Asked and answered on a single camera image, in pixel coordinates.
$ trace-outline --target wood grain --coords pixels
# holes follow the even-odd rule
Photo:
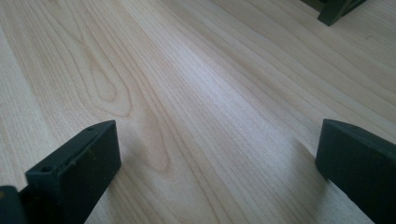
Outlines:
[[[115,119],[87,223],[370,223],[317,172],[323,119],[396,142],[396,4],[0,1],[0,184]]]

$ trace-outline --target wooden tabletop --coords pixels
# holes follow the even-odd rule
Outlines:
[[[0,184],[114,119],[122,167],[87,223],[370,223],[314,158],[323,119],[396,142],[395,10],[0,1]]]

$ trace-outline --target light wood surface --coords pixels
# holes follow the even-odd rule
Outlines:
[[[87,223],[370,223],[317,172],[323,119],[396,142],[396,2],[0,1],[0,184],[115,119]]]

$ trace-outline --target wooden table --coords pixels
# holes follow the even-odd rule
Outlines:
[[[115,119],[87,223],[370,223],[317,172],[323,119],[396,142],[396,4],[0,1],[0,184]]]

